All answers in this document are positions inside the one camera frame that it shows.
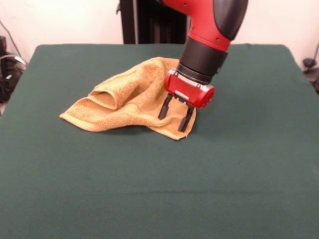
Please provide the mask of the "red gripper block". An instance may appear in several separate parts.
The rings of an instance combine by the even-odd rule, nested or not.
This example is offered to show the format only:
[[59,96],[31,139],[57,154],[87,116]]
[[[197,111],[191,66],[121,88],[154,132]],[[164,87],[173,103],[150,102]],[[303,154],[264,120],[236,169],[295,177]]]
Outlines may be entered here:
[[169,104],[174,97],[183,99],[188,102],[186,116],[180,122],[178,131],[185,132],[189,121],[192,117],[194,107],[201,109],[206,107],[212,100],[215,87],[208,84],[203,85],[180,74],[175,68],[171,68],[164,81],[164,88],[169,93],[165,98],[160,113],[159,119],[164,119],[167,115]]

